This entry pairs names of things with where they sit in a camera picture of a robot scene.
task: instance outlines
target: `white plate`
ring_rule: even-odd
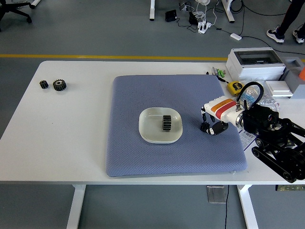
[[[169,132],[163,131],[163,115],[172,117]],[[182,135],[182,120],[178,112],[166,107],[151,107],[141,112],[139,132],[142,138],[150,143],[168,144],[177,141]]]

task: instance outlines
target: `tape measure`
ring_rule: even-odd
[[[233,81],[233,82],[227,84],[227,89],[232,96],[238,96],[238,94],[242,90],[243,86],[244,85],[242,83],[240,83],[239,81]]]

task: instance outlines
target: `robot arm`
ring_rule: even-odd
[[[241,106],[238,98],[235,102],[226,96],[205,104],[201,113],[203,122],[200,129],[203,132],[220,134],[230,122],[256,135],[257,146],[252,148],[252,153],[286,181],[293,183],[305,179],[305,143],[295,136],[305,137],[305,129],[291,120],[279,118],[278,112],[269,107],[253,103],[248,108],[246,102]],[[210,127],[206,113],[214,118],[212,121],[217,119],[219,122]]]

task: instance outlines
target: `gear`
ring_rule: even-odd
[[[170,115],[163,115],[163,125],[164,131],[170,131],[172,127],[172,117]]]
[[[39,84],[40,84],[40,86],[41,86],[42,89],[46,89],[46,88],[49,87],[47,81],[45,81],[45,80],[40,81]]]
[[[56,91],[62,91],[62,90],[65,90],[66,87],[67,87],[67,84],[64,80],[55,80],[53,82],[53,87]]]

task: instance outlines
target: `sneaker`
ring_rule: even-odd
[[[298,32],[299,32],[299,30],[295,30],[295,31],[293,31],[292,35],[295,37],[295,41],[296,41],[298,44],[303,44],[303,43],[304,43],[304,37],[305,37],[305,36],[299,37],[299,36],[297,35]]]
[[[277,29],[278,28],[279,28],[279,26],[277,26],[274,31],[268,30],[266,34],[267,34],[268,37],[275,40],[276,43],[283,44],[285,36],[284,35],[280,36],[280,35],[277,34]]]

